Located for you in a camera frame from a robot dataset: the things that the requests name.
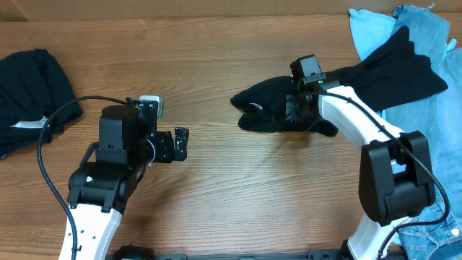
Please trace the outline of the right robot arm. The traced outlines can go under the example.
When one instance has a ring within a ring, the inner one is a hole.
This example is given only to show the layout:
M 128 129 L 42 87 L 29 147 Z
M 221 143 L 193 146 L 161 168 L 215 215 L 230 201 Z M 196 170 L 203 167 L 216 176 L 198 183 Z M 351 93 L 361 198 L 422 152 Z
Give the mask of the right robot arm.
M 309 251 L 309 259 L 405 259 L 389 253 L 400 225 L 435 201 L 427 139 L 389 124 L 362 102 L 354 89 L 327 77 L 314 55 L 290 65 L 296 93 L 287 98 L 287 118 L 313 112 L 332 123 L 361 155 L 359 200 L 364 209 L 356 231 L 339 250 Z

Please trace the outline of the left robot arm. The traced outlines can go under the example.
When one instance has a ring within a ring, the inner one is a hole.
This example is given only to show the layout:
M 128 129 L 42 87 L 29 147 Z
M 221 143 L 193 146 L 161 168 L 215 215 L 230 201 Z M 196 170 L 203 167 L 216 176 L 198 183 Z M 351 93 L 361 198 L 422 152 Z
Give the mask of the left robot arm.
M 187 158 L 189 130 L 157 130 L 156 101 L 138 105 L 112 105 L 103 109 L 99 140 L 87 152 L 69 179 L 67 201 L 72 218 L 60 259 L 104 259 L 120 225 L 138 173 L 153 163 Z

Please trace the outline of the black t-shirt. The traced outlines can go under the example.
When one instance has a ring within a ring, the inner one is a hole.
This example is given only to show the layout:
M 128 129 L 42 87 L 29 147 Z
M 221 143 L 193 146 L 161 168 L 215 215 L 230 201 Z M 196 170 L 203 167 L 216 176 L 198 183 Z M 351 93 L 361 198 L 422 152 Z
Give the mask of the black t-shirt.
M 334 137 L 350 128 L 401 132 L 380 122 L 377 112 L 431 97 L 448 88 L 433 72 L 430 58 L 418 55 L 401 27 L 361 63 L 322 72 L 314 55 L 292 62 L 292 75 L 259 82 L 231 98 L 243 111 L 240 128 L 259 132 L 309 131 Z M 311 126 L 284 122 L 286 95 L 318 96 L 320 118 Z

